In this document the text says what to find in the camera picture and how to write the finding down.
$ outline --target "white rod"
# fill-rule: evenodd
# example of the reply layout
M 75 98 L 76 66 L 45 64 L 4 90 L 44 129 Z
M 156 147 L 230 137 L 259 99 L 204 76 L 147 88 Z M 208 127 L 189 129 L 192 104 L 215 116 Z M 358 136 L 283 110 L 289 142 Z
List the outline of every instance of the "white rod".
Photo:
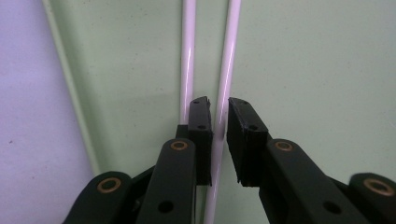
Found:
M 205 205 L 205 224 L 213 224 L 218 198 L 221 156 L 224 148 L 225 123 L 228 116 L 228 98 L 233 76 L 233 57 L 238 31 L 241 0 L 230 0 L 228 6 L 227 28 L 224 40 L 223 58 L 219 83 L 218 105 L 216 110 L 215 133 L 212 145 L 212 187 L 208 188 Z
M 195 0 L 183 1 L 180 124 L 189 123 L 194 75 Z

